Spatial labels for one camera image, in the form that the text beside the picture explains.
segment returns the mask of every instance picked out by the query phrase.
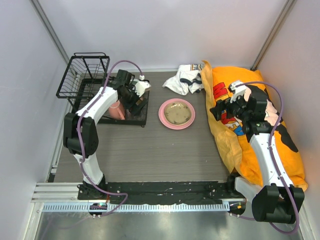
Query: metal corner post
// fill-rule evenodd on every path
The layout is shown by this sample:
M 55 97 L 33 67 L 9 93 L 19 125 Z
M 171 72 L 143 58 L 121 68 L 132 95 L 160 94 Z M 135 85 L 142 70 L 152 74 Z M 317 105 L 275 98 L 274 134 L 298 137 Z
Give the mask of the metal corner post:
M 277 33 L 279 32 L 279 30 L 283 26 L 286 18 L 288 17 L 290 11 L 292 10 L 292 8 L 294 7 L 296 2 L 297 2 L 297 0 L 287 0 L 285 2 L 279 16 L 277 17 L 274 25 L 272 26 L 272 29 L 271 29 L 268 37 L 266 38 L 265 42 L 263 43 L 262 48 L 261 48 L 258 56 L 256 57 L 252 67 L 250 68 L 252 71 L 255 71 L 258 69 L 262 59 L 266 55 L 269 47 L 271 46 L 273 40 L 277 36 Z
M 54 45 L 56 46 L 57 50 L 61 54 L 63 60 L 66 62 L 66 64 L 68 64 L 68 62 L 69 62 L 68 54 L 67 54 L 66 50 L 64 49 L 64 46 L 61 44 L 61 42 L 60 42 L 54 28 L 52 27 L 44 9 L 42 8 L 39 0 L 30 0 L 30 2 L 32 4 L 34 10 L 38 14 L 44 27 L 46 28 L 48 34 L 50 35 Z

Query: mug handle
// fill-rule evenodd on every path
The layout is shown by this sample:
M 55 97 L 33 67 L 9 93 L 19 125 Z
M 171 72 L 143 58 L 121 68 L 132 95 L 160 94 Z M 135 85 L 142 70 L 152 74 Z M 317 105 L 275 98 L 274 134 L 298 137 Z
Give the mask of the mug handle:
M 124 114 L 122 113 L 122 111 L 119 108 L 117 108 L 117 110 L 118 110 L 118 113 L 120 115 L 121 120 L 125 120 L 126 118 L 125 118 Z

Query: wire basket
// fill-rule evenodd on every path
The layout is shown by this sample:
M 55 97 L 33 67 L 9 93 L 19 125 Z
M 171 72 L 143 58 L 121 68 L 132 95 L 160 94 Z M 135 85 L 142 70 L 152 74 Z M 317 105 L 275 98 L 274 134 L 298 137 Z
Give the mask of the wire basket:
M 105 84 L 110 58 L 103 52 L 76 52 L 70 58 L 56 96 L 67 99 L 75 113 L 82 109 Z M 143 96 L 146 104 L 141 111 L 132 115 L 125 112 L 125 120 L 113 119 L 108 111 L 99 120 L 100 124 L 125 124 L 144 127 L 147 122 L 149 92 Z

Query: plate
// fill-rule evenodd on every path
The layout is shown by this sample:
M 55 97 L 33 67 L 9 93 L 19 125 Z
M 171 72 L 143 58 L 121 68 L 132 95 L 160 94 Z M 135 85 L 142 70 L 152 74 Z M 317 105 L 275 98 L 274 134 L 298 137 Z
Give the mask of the plate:
M 169 99 L 159 108 L 159 119 L 169 129 L 185 129 L 194 122 L 195 117 L 194 107 L 180 98 Z

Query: orange blanket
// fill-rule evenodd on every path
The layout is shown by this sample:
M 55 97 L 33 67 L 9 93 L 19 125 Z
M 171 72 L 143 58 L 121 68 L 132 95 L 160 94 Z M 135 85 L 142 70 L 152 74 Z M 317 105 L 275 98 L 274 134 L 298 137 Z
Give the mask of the orange blanket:
M 204 63 L 205 66 L 201 71 L 201 78 L 206 92 L 208 122 L 222 161 L 230 173 L 236 170 L 250 183 L 262 186 L 263 180 L 258 160 L 247 141 L 247 137 L 242 132 L 241 122 L 235 118 L 227 119 L 226 113 L 222 114 L 221 121 L 216 121 L 210 112 L 210 109 L 216 105 L 216 101 L 232 96 L 232 93 L 228 90 L 228 86 L 231 83 L 237 80 L 243 83 L 263 81 L 260 71 L 250 71 L 234 66 L 212 68 L 207 61 L 204 61 Z M 249 89 L 249 93 L 250 91 L 264 91 L 267 93 L 266 87 L 262 84 L 253 84 Z M 267 109 L 265 120 L 274 126 L 274 119 L 277 119 L 278 115 L 271 101 L 268 103 Z M 302 159 L 287 132 L 284 121 L 277 127 L 274 136 L 276 148 L 285 171 L 293 184 L 305 191 L 308 184 L 305 182 Z

